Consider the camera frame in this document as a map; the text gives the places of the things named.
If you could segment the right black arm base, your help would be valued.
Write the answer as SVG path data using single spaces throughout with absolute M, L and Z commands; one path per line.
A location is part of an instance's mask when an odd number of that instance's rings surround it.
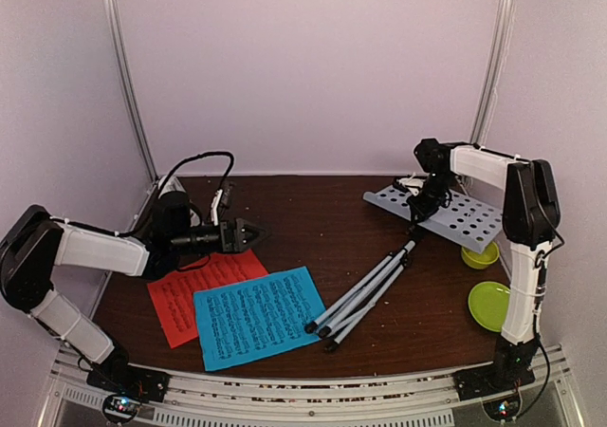
M 488 397 L 534 382 L 531 364 L 538 348 L 535 341 L 513 344 L 499 337 L 490 363 L 452 375 L 459 399 Z

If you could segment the blue sheet music page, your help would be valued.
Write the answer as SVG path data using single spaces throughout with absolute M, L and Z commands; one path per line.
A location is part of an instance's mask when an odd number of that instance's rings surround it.
M 193 305 L 207 372 L 316 343 L 319 337 L 304 326 L 325 312 L 306 267 L 197 291 Z

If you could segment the aluminium corner post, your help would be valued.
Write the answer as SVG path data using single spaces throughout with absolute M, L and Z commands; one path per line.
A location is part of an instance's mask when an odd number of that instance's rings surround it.
M 147 176 L 151 182 L 157 179 L 156 166 L 154 164 L 151 149 L 145 134 L 143 123 L 141 120 L 136 91 L 134 88 L 132 75 L 127 59 L 126 47 L 124 44 L 120 9 L 118 0 L 102 0 L 105 8 L 106 18 L 110 29 L 112 43 L 118 72 L 120 77 L 120 88 L 126 106 L 127 116 L 134 132 L 135 141 L 138 146 L 139 153 L 143 160 Z
M 493 108 L 497 101 L 497 86 L 509 47 L 514 11 L 515 0 L 498 0 L 486 74 L 469 137 L 472 144 L 486 144 Z

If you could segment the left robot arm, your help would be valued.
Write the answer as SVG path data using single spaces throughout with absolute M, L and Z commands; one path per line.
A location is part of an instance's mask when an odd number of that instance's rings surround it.
M 101 379 L 117 393 L 136 385 L 136 371 L 125 351 L 63 293 L 66 280 L 85 273 L 114 272 L 156 281 L 178 269 L 188 257 L 240 254 L 267 237 L 267 230 L 244 218 L 225 218 L 222 193 L 212 201 L 211 216 L 194 224 L 196 208 L 184 192 L 156 199 L 143 234 L 98 231 L 86 224 L 52 216 L 31 205 L 1 242 L 1 292 L 7 303 L 99 366 Z

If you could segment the yellow-green plastic bowl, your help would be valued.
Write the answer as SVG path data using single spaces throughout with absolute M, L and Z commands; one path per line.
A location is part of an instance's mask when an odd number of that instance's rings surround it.
M 472 251 L 465 247 L 461 248 L 463 262 L 472 269 L 487 269 L 499 260 L 500 251 L 495 242 L 491 242 L 481 252 Z

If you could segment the yellow-green plastic plate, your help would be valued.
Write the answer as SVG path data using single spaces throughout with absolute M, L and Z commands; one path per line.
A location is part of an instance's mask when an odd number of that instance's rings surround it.
M 469 313 L 482 328 L 499 333 L 506 320 L 509 295 L 509 288 L 501 283 L 478 283 L 469 292 Z

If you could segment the white wedge-shaped holder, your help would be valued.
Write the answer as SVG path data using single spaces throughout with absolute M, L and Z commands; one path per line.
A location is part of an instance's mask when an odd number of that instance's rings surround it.
M 166 195 L 171 192 L 180 192 L 186 194 L 186 190 L 180 180 L 175 176 L 162 176 L 157 181 L 157 195 L 156 200 L 159 200 L 163 195 Z M 196 214 L 193 210 L 193 206 L 191 205 L 191 201 L 189 196 L 187 195 L 187 203 L 189 204 L 189 215 L 191 222 L 193 223 L 196 219 Z

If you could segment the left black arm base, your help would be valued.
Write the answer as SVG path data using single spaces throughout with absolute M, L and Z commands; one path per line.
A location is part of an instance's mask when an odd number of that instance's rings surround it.
M 170 375 L 130 364 L 123 350 L 114 350 L 103 362 L 92 362 L 90 366 L 86 378 L 90 386 L 143 402 L 164 401 Z

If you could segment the white folding music stand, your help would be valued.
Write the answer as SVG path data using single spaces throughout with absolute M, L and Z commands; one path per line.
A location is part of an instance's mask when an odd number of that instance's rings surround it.
M 336 350 L 408 267 L 413 249 L 426 232 L 435 233 L 460 247 L 483 251 L 502 228 L 502 210 L 452 189 L 450 192 L 452 202 L 448 209 L 440 208 L 426 221 L 412 225 L 409 240 L 399 250 L 388 253 L 338 301 L 305 325 L 304 332 L 326 340 L 326 351 Z M 412 196 L 391 185 L 376 193 L 367 192 L 363 199 L 411 222 L 407 200 Z

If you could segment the right aluminium corner post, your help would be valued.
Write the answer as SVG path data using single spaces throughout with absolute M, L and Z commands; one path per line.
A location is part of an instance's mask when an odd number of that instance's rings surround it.
M 514 11 L 515 0 L 498 0 L 486 74 L 469 137 L 472 144 L 486 144 L 493 108 L 497 101 L 497 86 L 509 47 Z

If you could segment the left aluminium corner post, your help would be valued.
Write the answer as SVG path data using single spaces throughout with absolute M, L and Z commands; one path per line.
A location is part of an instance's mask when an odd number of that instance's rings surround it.
M 118 0 L 102 0 L 105 8 L 106 18 L 110 29 L 112 43 L 118 72 L 120 77 L 120 88 L 126 106 L 127 116 L 134 132 L 135 141 L 138 146 L 139 153 L 143 160 L 147 176 L 151 182 L 157 179 L 156 166 L 154 164 L 151 149 L 145 134 L 143 123 L 141 120 L 136 91 L 134 88 L 132 75 L 127 59 L 126 47 L 124 44 L 120 9 Z

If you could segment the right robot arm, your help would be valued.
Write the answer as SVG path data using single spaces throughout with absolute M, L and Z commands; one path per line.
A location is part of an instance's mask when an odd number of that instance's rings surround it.
M 451 182 L 467 176 L 503 191 L 502 226 L 510 243 L 512 269 L 508 309 L 491 364 L 481 374 L 503 391 L 520 381 L 539 345 L 539 322 L 550 254 L 563 246 L 557 231 L 561 210 L 551 165 L 501 154 L 477 144 L 423 139 L 414 155 L 428 177 L 409 198 L 411 219 L 436 214 Z

